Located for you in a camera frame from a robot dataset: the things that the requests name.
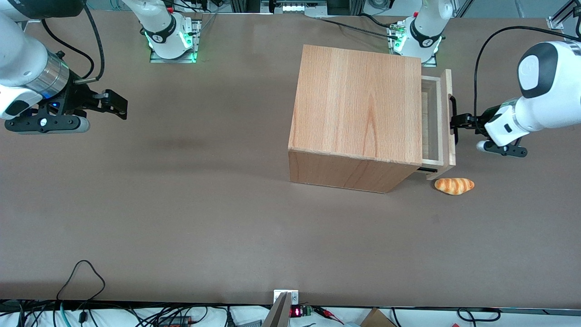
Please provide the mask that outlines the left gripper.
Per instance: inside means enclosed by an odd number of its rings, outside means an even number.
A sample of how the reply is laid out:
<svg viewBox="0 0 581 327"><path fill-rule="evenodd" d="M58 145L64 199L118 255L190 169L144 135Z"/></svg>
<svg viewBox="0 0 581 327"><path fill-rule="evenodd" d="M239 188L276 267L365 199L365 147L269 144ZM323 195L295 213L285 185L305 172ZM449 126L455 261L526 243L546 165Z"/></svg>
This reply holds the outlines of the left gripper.
<svg viewBox="0 0 581 327"><path fill-rule="evenodd" d="M455 114L450 129L474 129L491 139L497 146L506 146L530 132L517 120L517 102L503 102L488 108L475 118L470 113Z"/></svg>

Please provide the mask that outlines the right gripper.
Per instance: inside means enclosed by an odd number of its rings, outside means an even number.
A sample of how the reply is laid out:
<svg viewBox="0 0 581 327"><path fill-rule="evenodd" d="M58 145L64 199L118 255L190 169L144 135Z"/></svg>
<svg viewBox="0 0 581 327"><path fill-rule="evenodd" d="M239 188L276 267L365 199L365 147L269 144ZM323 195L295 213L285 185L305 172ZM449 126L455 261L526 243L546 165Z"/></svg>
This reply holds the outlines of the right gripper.
<svg viewBox="0 0 581 327"><path fill-rule="evenodd" d="M82 88L71 87L56 96L45 99L37 91L26 87L1 86L1 118L14 119L33 105L48 102L51 108L73 110L92 110L98 112L112 112L122 120L127 119L128 101L111 89L99 94Z"/></svg>

